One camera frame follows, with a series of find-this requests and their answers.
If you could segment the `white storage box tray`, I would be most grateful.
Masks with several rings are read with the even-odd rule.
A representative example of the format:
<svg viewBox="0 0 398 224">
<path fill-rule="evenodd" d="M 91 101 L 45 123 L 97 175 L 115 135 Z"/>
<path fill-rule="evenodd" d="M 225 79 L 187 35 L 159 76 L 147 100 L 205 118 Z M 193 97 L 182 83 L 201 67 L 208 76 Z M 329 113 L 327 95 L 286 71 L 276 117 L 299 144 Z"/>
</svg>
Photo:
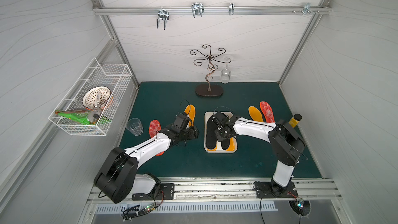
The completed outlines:
<svg viewBox="0 0 398 224">
<path fill-rule="evenodd" d="M 204 149 L 205 149 L 205 151 L 208 152 L 208 153 L 234 153 L 234 152 L 227 152 L 226 150 L 223 150 L 223 149 L 221 148 L 221 142 L 219 142 L 218 140 L 217 140 L 217 147 L 216 147 L 216 149 L 214 149 L 214 150 L 207 150 L 207 149 L 206 149 L 206 146 L 205 146 L 206 122 L 207 122 L 207 120 L 209 119 L 209 117 L 212 116 L 212 115 L 213 115 L 213 112 L 206 112 L 206 113 L 204 114 L 204 123 L 205 123 Z"/>
</svg>

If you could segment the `black insole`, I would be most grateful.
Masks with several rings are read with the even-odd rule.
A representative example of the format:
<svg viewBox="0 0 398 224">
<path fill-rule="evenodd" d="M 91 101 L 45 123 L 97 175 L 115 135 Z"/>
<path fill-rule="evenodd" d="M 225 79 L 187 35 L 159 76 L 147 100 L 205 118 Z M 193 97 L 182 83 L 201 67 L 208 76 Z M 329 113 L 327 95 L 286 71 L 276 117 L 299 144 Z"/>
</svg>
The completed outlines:
<svg viewBox="0 0 398 224">
<path fill-rule="evenodd" d="M 225 139 L 223 141 L 221 141 L 221 148 L 223 150 L 228 150 L 230 147 L 230 139 Z"/>
<path fill-rule="evenodd" d="M 216 129 L 217 125 L 213 122 L 213 116 L 210 116 L 206 122 L 205 146 L 207 150 L 214 150 L 217 147 Z"/>
</svg>

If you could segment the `red insole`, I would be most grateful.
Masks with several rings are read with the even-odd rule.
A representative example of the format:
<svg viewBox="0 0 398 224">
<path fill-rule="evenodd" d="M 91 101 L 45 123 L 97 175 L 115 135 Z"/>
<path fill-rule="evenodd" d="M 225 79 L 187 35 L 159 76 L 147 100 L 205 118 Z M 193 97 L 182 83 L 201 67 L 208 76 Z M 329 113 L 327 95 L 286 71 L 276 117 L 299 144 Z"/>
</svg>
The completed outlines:
<svg viewBox="0 0 398 224">
<path fill-rule="evenodd" d="M 267 123 L 275 122 L 273 110 L 271 106 L 268 104 L 268 102 L 266 101 L 260 102 L 260 109 Z"/>
<path fill-rule="evenodd" d="M 158 120 L 152 120 L 149 124 L 149 135 L 154 141 L 155 139 L 158 139 L 158 133 L 161 130 L 161 124 Z"/>
</svg>

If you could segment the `orange insole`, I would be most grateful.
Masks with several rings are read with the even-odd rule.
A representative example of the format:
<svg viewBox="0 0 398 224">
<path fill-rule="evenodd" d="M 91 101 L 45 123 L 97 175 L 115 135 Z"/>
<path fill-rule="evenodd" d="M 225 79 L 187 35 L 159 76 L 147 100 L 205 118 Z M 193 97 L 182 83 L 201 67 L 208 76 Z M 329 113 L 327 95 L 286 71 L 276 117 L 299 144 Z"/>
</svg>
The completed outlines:
<svg viewBox="0 0 398 224">
<path fill-rule="evenodd" d="M 226 150 L 227 152 L 235 152 L 236 151 L 236 139 L 230 138 L 229 147 Z"/>
<path fill-rule="evenodd" d="M 194 119 L 195 119 L 195 116 L 196 116 L 196 109 L 195 109 L 195 106 L 192 105 L 192 104 L 189 104 L 189 105 L 185 108 L 184 113 L 187 114 L 187 116 L 188 116 L 189 119 L 190 119 L 189 122 L 188 122 L 188 124 L 187 124 L 187 128 L 189 128 L 189 127 L 191 127 L 191 126 L 194 125 Z"/>
<path fill-rule="evenodd" d="M 254 106 L 248 108 L 249 116 L 257 122 L 264 122 L 262 113 Z"/>
</svg>

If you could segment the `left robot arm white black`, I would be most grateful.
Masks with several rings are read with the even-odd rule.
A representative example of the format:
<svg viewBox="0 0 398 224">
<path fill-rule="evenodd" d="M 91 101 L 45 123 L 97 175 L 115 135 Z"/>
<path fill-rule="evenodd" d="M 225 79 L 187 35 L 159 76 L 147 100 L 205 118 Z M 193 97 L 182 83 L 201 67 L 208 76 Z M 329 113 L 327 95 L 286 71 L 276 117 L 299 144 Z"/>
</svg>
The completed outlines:
<svg viewBox="0 0 398 224">
<path fill-rule="evenodd" d="M 98 197 L 108 197 L 113 203 L 120 203 L 129 194 L 148 195 L 155 199 L 159 195 L 161 181 L 150 173 L 138 174 L 138 169 L 180 142 L 197 139 L 199 133 L 188 114 L 181 113 L 172 124 L 156 130 L 154 137 L 147 141 L 127 149 L 114 148 L 94 178 L 94 186 L 100 190 Z"/>
</svg>

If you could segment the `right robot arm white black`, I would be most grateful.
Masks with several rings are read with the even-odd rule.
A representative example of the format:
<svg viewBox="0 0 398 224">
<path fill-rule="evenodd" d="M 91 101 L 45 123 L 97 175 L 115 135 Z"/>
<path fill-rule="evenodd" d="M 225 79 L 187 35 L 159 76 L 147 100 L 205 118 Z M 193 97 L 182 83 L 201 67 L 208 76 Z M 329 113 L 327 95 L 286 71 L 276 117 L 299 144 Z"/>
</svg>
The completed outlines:
<svg viewBox="0 0 398 224">
<path fill-rule="evenodd" d="M 215 124 L 214 134 L 219 142 L 245 135 L 270 143 L 278 159 L 272 184 L 280 189 L 288 187 L 306 147 L 301 136 L 288 122 L 280 120 L 265 123 L 235 115 L 230 118 L 222 112 L 216 112 L 209 120 Z"/>
</svg>

